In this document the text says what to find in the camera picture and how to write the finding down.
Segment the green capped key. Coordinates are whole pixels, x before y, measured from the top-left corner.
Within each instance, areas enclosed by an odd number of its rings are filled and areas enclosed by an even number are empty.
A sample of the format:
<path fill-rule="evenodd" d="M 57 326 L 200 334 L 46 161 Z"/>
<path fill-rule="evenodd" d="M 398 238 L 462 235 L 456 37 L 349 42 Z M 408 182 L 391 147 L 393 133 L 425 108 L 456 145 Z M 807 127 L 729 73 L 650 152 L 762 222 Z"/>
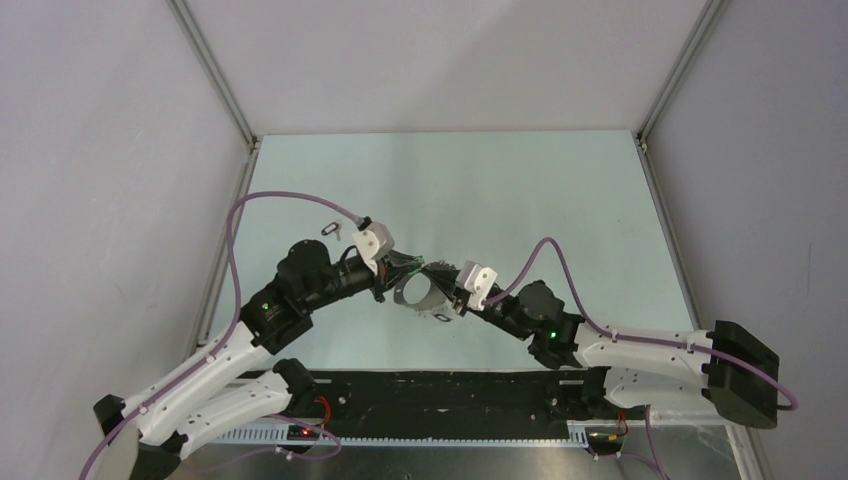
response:
<path fill-rule="evenodd" d="M 414 274 L 419 272 L 424 266 L 424 259 L 421 256 L 414 257 L 406 266 L 409 273 Z"/>

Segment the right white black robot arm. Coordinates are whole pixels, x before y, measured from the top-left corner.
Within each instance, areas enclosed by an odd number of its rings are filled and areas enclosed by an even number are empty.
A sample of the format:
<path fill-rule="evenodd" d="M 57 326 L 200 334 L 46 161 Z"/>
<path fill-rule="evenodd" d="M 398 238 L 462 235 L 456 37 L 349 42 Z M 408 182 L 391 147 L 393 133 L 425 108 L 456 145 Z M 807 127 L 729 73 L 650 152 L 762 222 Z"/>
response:
<path fill-rule="evenodd" d="M 544 367 L 587 369 L 592 381 L 580 400 L 593 417 L 651 405 L 713 410 L 757 429 L 778 424 L 779 357 L 735 322 L 690 332 L 594 328 L 584 316 L 567 312 L 542 280 L 496 301 L 504 291 L 488 267 L 431 264 L 422 273 L 458 314 L 471 313 L 528 341 L 528 353 Z"/>

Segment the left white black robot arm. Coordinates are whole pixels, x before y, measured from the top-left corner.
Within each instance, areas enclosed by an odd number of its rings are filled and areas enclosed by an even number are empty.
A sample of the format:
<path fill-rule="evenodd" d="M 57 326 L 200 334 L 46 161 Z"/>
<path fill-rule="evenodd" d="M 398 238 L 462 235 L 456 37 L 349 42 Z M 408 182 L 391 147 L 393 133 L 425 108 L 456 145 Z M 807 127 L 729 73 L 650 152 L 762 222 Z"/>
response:
<path fill-rule="evenodd" d="M 117 478 L 167 479 L 227 431 L 266 416 L 311 412 L 316 383 L 296 359 L 278 361 L 243 387 L 224 389 L 311 329 L 314 311 L 364 291 L 381 301 L 423 265 L 420 258 L 378 246 L 362 234 L 356 240 L 355 256 L 337 262 L 318 240 L 294 244 L 272 280 L 208 345 L 146 391 L 99 400 L 93 410 L 106 440 L 128 434 L 135 448 Z"/>

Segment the black tagged key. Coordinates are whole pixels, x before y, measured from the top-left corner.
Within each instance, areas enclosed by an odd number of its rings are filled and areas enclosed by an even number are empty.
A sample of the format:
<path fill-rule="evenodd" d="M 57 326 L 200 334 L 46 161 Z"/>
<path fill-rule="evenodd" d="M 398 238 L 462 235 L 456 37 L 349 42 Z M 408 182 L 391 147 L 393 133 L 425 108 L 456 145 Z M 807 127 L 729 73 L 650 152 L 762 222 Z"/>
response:
<path fill-rule="evenodd" d="M 339 221 L 333 221 L 328 223 L 320 230 L 320 234 L 324 237 L 333 237 L 337 241 L 341 240 L 341 231 L 342 231 L 342 223 Z"/>

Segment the grey toothed keyring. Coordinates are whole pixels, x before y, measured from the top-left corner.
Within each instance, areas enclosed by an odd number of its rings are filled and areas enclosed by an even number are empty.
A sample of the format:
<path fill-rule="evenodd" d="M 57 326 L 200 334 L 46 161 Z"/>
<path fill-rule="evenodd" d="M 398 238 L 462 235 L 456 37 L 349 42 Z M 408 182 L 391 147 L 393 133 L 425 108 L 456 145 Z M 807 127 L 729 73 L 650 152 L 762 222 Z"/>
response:
<path fill-rule="evenodd" d="M 421 274 L 421 270 L 400 280 L 393 289 L 393 302 L 420 316 L 447 315 L 450 307 L 448 298 Z"/>

